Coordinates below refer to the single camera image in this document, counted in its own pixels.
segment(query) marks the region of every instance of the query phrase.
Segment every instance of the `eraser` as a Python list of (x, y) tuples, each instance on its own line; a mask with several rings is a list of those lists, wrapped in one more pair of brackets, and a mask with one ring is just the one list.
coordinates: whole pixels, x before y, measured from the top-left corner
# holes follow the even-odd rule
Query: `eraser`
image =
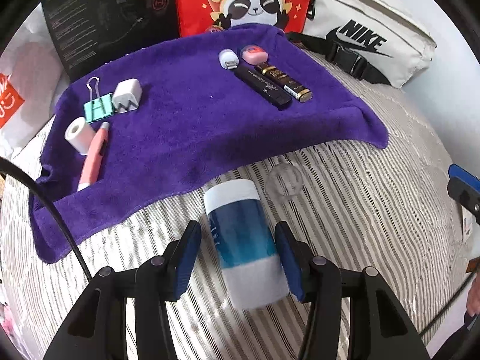
[(142, 87), (137, 79), (127, 79), (118, 83), (112, 96), (117, 111), (126, 112), (138, 108), (142, 97)]
[(248, 64), (258, 65), (267, 61), (268, 53), (261, 47), (251, 44), (242, 49), (241, 57)]

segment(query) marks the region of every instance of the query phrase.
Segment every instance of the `black strap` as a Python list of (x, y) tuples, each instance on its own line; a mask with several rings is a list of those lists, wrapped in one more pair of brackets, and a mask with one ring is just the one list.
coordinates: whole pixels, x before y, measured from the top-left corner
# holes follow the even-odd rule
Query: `black strap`
[(315, 19), (315, 1), (316, 0), (310, 0), (310, 2), (308, 3), (308, 9), (307, 9), (308, 20)]
[(336, 64), (357, 80), (366, 80), (372, 84), (391, 85), (388, 78), (364, 56), (344, 47), (335, 40), (317, 38), (298, 32), (289, 32), (286, 36), (289, 41), (301, 43), (306, 49), (324, 55), (327, 61)]

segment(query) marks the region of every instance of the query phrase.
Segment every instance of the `paper roll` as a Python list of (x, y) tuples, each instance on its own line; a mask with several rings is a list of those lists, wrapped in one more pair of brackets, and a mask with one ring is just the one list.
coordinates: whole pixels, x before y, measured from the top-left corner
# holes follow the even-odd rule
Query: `paper roll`
[(70, 142), (81, 155), (87, 155), (93, 137), (95, 137), (95, 131), (83, 116), (76, 118), (70, 123), (65, 132), (65, 139)]

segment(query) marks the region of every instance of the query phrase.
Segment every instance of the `black buckle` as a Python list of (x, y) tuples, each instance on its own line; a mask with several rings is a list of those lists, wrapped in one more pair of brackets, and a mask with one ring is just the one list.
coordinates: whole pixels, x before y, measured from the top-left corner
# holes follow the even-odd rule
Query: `black buckle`
[(315, 1), (316, 0), (310, 0), (308, 3), (308, 8), (307, 8), (308, 20), (313, 20), (315, 18)]
[(350, 74), (353, 78), (361, 80), (363, 73), (368, 66), (368, 61), (358, 52), (345, 48), (337, 41), (333, 41), (330, 52), (325, 56), (328, 62), (336, 64), (345, 73)]

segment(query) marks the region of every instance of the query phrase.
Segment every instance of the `white plastic bag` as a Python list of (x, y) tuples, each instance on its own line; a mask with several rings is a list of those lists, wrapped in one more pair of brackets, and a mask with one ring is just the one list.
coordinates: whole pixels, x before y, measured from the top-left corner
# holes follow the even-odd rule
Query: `white plastic bag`
[(0, 56), (2, 157), (15, 157), (49, 120), (62, 72), (39, 4)]

